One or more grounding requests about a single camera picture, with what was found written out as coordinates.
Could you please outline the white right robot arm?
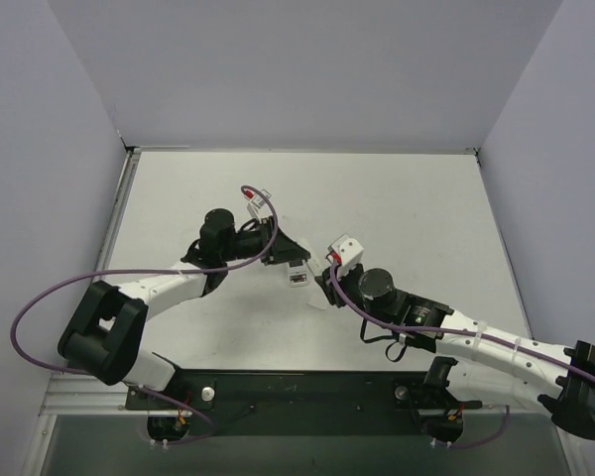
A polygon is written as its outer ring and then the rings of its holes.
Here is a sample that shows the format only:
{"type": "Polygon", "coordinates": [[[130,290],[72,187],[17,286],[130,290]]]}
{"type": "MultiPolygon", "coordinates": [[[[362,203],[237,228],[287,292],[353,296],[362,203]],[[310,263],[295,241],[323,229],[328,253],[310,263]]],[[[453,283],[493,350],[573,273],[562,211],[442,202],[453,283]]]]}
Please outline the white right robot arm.
{"type": "Polygon", "coordinates": [[[524,338],[395,287],[384,269],[330,266],[315,277],[329,304],[347,306],[383,339],[432,354],[429,391],[459,403],[516,407],[548,415],[560,429],[595,441],[595,345],[524,338]]]}

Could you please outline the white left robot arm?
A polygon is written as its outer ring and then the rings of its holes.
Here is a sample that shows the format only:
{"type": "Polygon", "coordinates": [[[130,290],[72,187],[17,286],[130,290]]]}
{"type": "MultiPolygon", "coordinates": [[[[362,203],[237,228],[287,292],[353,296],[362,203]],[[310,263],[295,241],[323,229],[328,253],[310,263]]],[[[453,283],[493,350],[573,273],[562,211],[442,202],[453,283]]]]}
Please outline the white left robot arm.
{"type": "Polygon", "coordinates": [[[309,258],[310,253],[277,226],[276,218],[237,229],[230,211],[213,209],[205,215],[198,239],[169,274],[119,286],[103,280],[91,284],[59,339],[59,355],[108,386],[142,386],[158,406],[174,407],[182,399],[183,383],[175,377],[174,363],[142,347],[146,323],[214,292],[231,262],[252,259],[280,265],[309,258]]]}

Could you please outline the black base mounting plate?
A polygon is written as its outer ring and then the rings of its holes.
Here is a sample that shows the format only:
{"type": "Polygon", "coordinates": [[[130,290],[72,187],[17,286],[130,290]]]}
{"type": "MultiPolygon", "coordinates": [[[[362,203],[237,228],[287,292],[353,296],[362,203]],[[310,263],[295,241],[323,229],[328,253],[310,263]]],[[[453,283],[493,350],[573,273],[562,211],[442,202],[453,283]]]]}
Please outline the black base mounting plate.
{"type": "Polygon", "coordinates": [[[172,400],[209,417],[222,436],[393,436],[420,432],[424,415],[479,410],[424,371],[179,370],[164,400],[132,389],[130,411],[165,415],[172,400]]]}

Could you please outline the white battery cover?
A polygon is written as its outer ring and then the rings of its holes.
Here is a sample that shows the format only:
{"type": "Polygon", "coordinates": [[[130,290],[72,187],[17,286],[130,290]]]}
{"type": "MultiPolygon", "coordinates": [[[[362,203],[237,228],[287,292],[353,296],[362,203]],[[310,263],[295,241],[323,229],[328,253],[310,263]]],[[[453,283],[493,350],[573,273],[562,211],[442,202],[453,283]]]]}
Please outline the white battery cover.
{"type": "Polygon", "coordinates": [[[309,298],[308,305],[318,310],[327,310],[329,308],[326,297],[320,295],[312,295],[309,298]]]}

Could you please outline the aluminium frame rail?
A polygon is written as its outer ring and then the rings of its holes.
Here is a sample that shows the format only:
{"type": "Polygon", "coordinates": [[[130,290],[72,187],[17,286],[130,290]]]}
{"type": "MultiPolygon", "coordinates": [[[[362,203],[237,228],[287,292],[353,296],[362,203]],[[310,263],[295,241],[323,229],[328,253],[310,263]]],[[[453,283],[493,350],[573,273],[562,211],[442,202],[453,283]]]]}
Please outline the aluminium frame rail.
{"type": "Polygon", "coordinates": [[[126,411],[127,387],[106,386],[93,377],[53,373],[41,416],[112,416],[126,411]]]}

